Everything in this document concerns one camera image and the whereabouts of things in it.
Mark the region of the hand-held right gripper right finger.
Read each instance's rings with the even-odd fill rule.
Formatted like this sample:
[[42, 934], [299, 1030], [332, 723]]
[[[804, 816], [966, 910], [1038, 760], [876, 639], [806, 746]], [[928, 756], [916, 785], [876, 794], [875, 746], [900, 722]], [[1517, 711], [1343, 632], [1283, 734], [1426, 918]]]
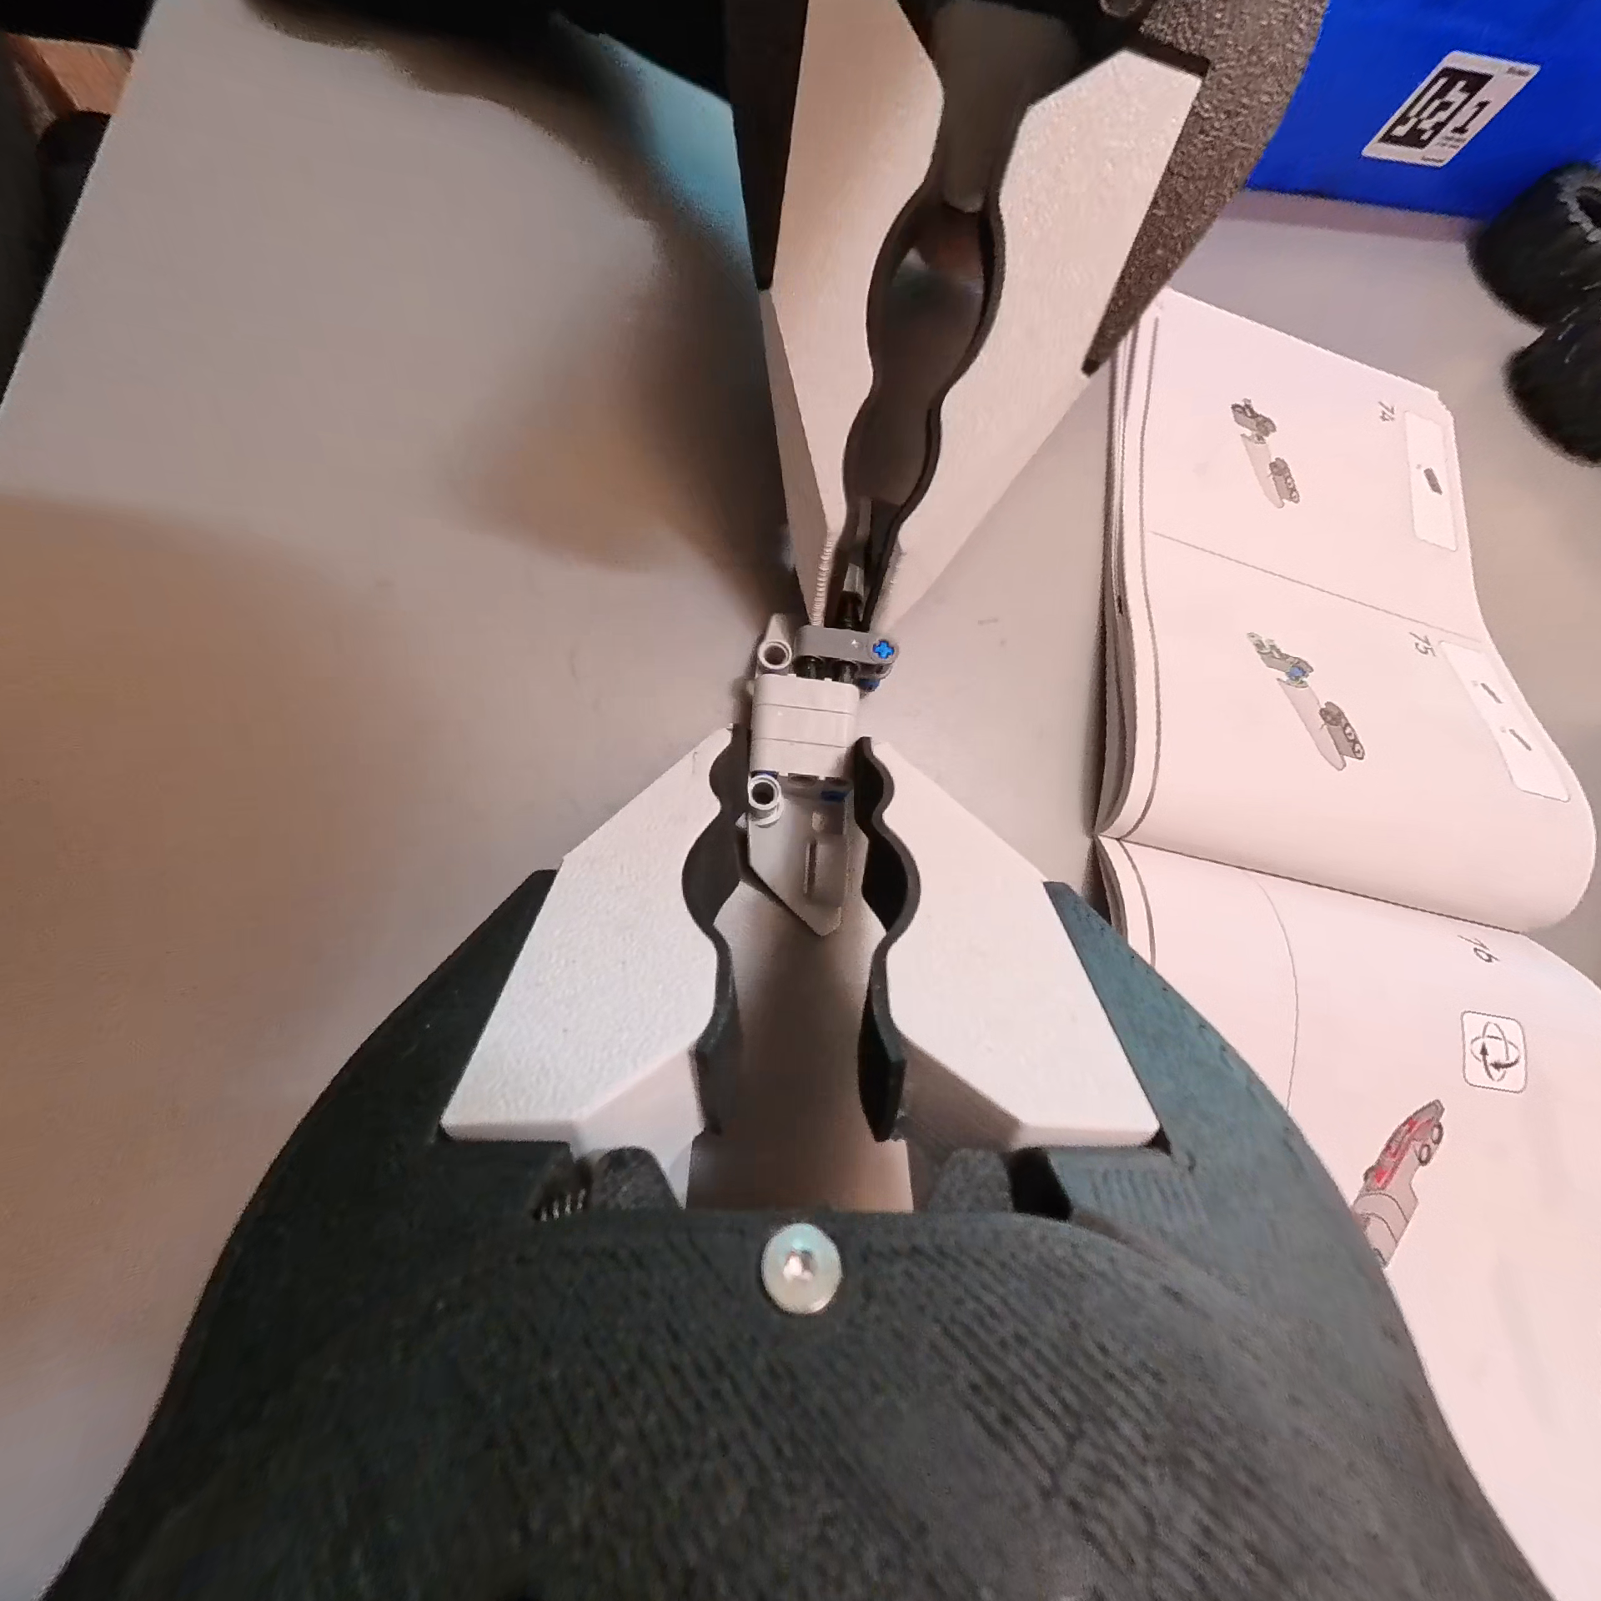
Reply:
[[890, 744], [854, 749], [880, 925], [859, 1034], [876, 1139], [1136, 1147], [1159, 1130], [1042, 870]]

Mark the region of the white printed tag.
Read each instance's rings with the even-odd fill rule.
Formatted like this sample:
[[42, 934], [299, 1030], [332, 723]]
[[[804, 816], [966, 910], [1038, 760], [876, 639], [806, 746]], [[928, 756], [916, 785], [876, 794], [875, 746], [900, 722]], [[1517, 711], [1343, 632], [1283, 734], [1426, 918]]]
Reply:
[[1448, 51], [1385, 125], [1364, 158], [1443, 168], [1541, 72], [1479, 51]]

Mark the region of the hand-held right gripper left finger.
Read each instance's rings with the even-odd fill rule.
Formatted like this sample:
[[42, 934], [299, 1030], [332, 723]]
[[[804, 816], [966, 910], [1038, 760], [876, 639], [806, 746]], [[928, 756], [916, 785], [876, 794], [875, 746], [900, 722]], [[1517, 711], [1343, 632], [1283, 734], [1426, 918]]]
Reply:
[[444, 1113], [457, 1139], [694, 1144], [742, 1053], [730, 941], [749, 735], [713, 730], [570, 851]]

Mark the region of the light grey brick panel assembly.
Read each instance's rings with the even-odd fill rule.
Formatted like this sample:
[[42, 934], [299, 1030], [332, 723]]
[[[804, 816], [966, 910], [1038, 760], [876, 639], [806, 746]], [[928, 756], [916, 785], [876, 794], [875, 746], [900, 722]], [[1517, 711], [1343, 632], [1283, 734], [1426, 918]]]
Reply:
[[852, 866], [852, 754], [862, 694], [799, 670], [797, 627], [771, 615], [750, 679], [754, 875], [814, 934], [842, 927]]

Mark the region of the blue storage bin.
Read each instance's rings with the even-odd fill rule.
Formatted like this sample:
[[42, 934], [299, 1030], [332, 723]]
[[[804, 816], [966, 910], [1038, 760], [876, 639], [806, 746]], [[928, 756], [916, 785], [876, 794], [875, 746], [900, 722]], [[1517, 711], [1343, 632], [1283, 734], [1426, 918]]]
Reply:
[[[1364, 158], [1448, 51], [1541, 65], [1450, 165]], [[1252, 189], [1481, 220], [1547, 172], [1598, 163], [1597, 1], [1331, 1]]]

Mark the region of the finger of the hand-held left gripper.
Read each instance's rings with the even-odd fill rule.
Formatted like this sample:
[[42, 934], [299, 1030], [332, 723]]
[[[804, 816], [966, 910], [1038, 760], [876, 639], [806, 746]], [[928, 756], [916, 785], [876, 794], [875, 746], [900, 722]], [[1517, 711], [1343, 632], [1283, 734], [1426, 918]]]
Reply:
[[759, 308], [811, 622], [826, 617], [850, 520], [847, 451], [873, 387], [875, 270], [928, 177], [942, 110], [938, 70], [900, 3], [809, 3], [776, 262]]
[[933, 586], [1088, 384], [1200, 77], [1068, 25], [931, 25], [930, 167], [871, 275], [862, 618]]

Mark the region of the black rubber tyre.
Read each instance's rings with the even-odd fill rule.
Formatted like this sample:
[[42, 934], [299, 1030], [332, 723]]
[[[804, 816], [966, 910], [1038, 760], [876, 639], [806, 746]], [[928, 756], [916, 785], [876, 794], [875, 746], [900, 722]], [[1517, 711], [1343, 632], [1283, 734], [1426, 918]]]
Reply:
[[1469, 246], [1479, 280], [1517, 317], [1548, 327], [1600, 291], [1600, 168], [1547, 172], [1479, 227]]
[[1529, 425], [1567, 456], [1600, 463], [1600, 306], [1555, 322], [1507, 363], [1509, 391]]

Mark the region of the open instruction booklet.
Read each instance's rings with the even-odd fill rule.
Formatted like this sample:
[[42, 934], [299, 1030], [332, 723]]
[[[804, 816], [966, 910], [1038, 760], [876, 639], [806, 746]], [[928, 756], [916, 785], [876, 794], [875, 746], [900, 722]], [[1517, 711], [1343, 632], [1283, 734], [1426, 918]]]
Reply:
[[1598, 1518], [1591, 806], [1488, 630], [1436, 391], [1164, 291], [1116, 360], [1099, 849], [1292, 1111], [1505, 1516]]

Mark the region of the small dark grey brick assembly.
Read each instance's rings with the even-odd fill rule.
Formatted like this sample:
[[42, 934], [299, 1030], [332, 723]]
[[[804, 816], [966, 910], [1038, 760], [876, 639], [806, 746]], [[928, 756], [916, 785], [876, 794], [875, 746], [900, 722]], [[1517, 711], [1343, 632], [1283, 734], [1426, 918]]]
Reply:
[[795, 630], [792, 670], [804, 679], [875, 691], [900, 660], [897, 639], [868, 627], [866, 598], [856, 589], [838, 596], [830, 617]]

